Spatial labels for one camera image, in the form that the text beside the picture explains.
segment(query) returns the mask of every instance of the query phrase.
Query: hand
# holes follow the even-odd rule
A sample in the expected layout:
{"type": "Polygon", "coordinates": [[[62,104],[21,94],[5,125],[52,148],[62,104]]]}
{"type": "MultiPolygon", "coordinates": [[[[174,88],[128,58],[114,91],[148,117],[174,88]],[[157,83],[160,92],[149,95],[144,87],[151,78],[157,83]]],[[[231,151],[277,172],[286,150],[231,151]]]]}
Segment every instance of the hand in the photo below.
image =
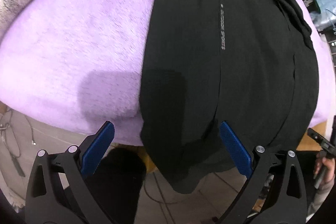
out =
{"type": "Polygon", "coordinates": [[[328,170],[326,171],[325,175],[324,175],[324,178],[321,182],[321,186],[322,185],[325,185],[326,183],[328,183],[329,181],[331,181],[333,178],[334,178],[334,174],[335,174],[335,159],[327,159],[325,157],[323,157],[323,154],[318,153],[316,155],[317,159],[315,161],[315,168],[314,168],[314,175],[316,175],[322,165],[325,165],[328,170]]]}

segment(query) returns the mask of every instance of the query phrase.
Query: silver screw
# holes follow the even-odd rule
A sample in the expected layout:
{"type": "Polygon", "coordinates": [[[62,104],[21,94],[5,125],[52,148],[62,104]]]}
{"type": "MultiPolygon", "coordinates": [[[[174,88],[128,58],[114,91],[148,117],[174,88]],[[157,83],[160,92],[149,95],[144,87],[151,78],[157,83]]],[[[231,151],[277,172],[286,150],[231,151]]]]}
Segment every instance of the silver screw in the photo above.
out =
{"type": "Polygon", "coordinates": [[[44,156],[44,154],[45,154],[45,151],[44,151],[44,150],[40,150],[40,151],[37,153],[37,155],[38,155],[39,157],[44,156]]]}
{"type": "Polygon", "coordinates": [[[74,153],[74,152],[76,152],[76,151],[77,151],[77,146],[76,146],[76,145],[70,146],[70,147],[68,148],[68,151],[69,151],[70,153],[74,153]]]}
{"type": "Polygon", "coordinates": [[[290,157],[292,157],[292,158],[295,157],[295,153],[294,153],[292,150],[289,150],[289,151],[288,151],[288,155],[289,155],[290,157]]]}
{"type": "Polygon", "coordinates": [[[258,146],[256,147],[256,150],[257,150],[259,153],[263,153],[263,152],[265,152],[265,148],[263,148],[261,145],[258,145],[258,146]]]}

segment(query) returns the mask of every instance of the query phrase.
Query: purple blanket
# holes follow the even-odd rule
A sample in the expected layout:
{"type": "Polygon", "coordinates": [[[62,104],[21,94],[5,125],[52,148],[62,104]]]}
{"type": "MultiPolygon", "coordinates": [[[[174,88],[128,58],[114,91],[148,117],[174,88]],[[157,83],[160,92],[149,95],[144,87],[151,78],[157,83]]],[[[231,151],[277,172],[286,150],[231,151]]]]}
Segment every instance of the purple blanket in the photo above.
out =
{"type": "MultiPolygon", "coordinates": [[[[153,1],[33,0],[0,46],[0,100],[74,132],[95,133],[110,120],[115,142],[142,145],[138,96],[153,1]]],[[[320,93],[311,126],[327,120],[334,84],[315,31],[320,93]]]]}

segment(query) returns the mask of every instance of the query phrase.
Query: tiled floor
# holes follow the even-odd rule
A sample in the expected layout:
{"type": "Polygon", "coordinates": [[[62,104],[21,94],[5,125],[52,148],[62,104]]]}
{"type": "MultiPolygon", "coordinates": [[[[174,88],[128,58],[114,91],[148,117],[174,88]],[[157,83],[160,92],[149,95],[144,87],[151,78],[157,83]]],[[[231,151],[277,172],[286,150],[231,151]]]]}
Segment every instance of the tiled floor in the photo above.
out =
{"type": "MultiPolygon", "coordinates": [[[[5,125],[10,119],[7,112],[1,120],[5,125]]],[[[36,153],[45,149],[48,153],[65,151],[69,146],[79,145],[85,135],[51,127],[14,111],[11,117],[13,131],[6,130],[6,140],[12,153],[21,153],[18,161],[26,177],[20,177],[11,161],[11,156],[0,141],[0,170],[8,187],[22,199],[25,198],[29,174],[36,153]],[[31,124],[36,145],[32,144],[31,124]]],[[[148,174],[141,189],[136,224],[200,224],[202,220],[219,217],[231,204],[242,187],[245,177],[236,169],[219,174],[209,174],[203,178],[192,194],[176,193],[160,172],[155,172],[156,179],[167,203],[168,212],[160,195],[154,174],[148,174]]],[[[64,176],[63,185],[67,185],[64,176]]]]}

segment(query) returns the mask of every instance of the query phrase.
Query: person's arm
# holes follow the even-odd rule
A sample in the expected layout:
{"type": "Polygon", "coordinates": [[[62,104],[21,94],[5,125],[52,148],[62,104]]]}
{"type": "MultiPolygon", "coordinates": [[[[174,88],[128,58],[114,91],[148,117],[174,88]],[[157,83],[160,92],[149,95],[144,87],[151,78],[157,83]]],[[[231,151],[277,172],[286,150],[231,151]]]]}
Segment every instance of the person's arm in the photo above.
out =
{"type": "Polygon", "coordinates": [[[319,188],[317,189],[313,202],[308,208],[308,216],[313,215],[320,208],[333,188],[335,181],[335,159],[320,157],[319,153],[317,154],[317,157],[318,158],[315,162],[314,174],[317,174],[320,171],[322,165],[325,165],[328,170],[325,173],[319,188]]]}

